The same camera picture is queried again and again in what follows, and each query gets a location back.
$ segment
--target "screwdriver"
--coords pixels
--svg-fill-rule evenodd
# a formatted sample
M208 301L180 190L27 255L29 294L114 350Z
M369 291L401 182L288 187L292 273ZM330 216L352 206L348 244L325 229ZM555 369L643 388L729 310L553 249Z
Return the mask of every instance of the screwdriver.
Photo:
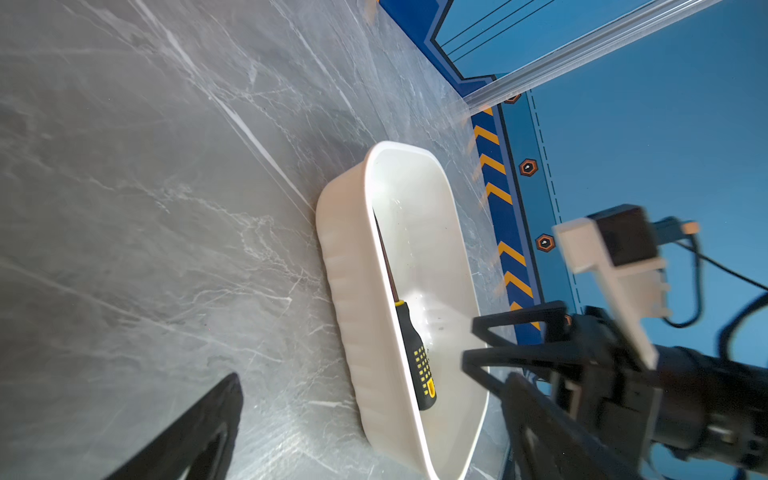
M435 381L432 378L432 371L429 369L429 359L427 358L427 352L424 348L422 337L419 335L419 332L413 328L408 303L400 300L397 296L395 279L392 278L392 270L389 268L389 260L386 256L386 248L384 248L384 239L382 238L382 231L379 228L379 220L376 219L375 214L373 215L373 219L376 222L376 230L379 232L379 242L382 244L384 265L386 266L386 274L389 277L389 286L392 287L392 296L395 297L395 311L397 312L397 320L400 323L402 341L406 347L406 357L408 358L408 367L411 370L413 389L416 394L416 404L419 406L419 410L427 410L435 405L435 401L437 400Z

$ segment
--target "white bin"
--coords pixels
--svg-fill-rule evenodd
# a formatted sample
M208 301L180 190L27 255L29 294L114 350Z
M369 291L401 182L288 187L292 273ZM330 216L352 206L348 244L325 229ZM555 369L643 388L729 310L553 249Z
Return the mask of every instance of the white bin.
M398 294L429 352L437 402L424 412L416 406L373 211ZM431 480L464 478L488 392L461 371L461 354L485 344L470 333L477 298L440 163L421 148L377 144L328 184L316 222L368 440Z

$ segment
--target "marble tabletop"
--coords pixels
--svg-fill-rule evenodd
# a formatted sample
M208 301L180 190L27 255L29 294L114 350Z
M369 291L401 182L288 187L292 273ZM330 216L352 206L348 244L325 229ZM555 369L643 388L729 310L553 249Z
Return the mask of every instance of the marble tabletop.
M378 141L455 195L508 309L458 95L371 0L0 5L0 477L98 480L219 379L229 478L418 478L362 432L314 227ZM492 401L468 478L496 478Z

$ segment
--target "hexagonal bolt graphic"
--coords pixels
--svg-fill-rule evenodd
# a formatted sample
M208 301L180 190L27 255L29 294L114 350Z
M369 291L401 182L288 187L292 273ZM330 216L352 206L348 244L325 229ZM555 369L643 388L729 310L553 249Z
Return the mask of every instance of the hexagonal bolt graphic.
M533 174L538 172L538 162L531 158L526 158L523 163L520 164L520 175L523 177L533 177Z
M551 252L554 248L554 237L552 235L541 235L536 239L536 248L542 252Z

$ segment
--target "screwdriver handle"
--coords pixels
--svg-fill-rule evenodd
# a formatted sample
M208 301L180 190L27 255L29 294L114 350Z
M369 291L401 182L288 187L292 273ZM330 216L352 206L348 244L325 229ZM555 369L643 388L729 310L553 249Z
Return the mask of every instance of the screwdriver handle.
M413 328L408 303L402 300L396 302L395 311L397 312L397 320L400 323L402 341L406 346L406 357L408 357L408 367L411 370L411 378L413 379L416 404L419 406L419 410L427 410L435 405L437 400L435 381L432 378L432 370L429 368L427 351L424 348L424 342L419 332Z

